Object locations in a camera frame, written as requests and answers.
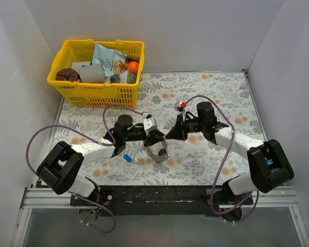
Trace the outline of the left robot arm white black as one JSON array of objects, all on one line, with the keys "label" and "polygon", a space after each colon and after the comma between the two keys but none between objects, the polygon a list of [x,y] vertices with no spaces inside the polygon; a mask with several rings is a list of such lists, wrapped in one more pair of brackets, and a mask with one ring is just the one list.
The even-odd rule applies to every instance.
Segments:
[{"label": "left robot arm white black", "polygon": [[58,142],[39,165],[36,174],[56,194],[77,194],[86,205],[93,206],[99,201],[99,187],[90,179],[79,176],[81,165],[115,157],[122,153],[127,142],[136,141],[143,142],[152,159],[165,158],[167,142],[157,128],[156,120],[144,114],[142,123],[134,125],[132,117],[124,114],[95,143],[69,145],[64,141]]}]

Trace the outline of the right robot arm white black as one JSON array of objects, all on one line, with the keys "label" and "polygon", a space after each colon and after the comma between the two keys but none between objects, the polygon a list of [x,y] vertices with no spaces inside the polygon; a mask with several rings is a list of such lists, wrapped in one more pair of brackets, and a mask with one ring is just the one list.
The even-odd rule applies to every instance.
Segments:
[{"label": "right robot arm white black", "polygon": [[187,140],[188,134],[201,132],[206,140],[228,148],[248,161],[248,174],[224,182],[222,197],[226,203],[237,203],[242,194],[256,190],[270,192],[294,178],[294,171],[277,140],[263,141],[235,133],[230,126],[217,120],[209,102],[197,104],[196,116],[185,111],[185,107],[184,102],[176,104],[175,110],[179,114],[167,139]]}]

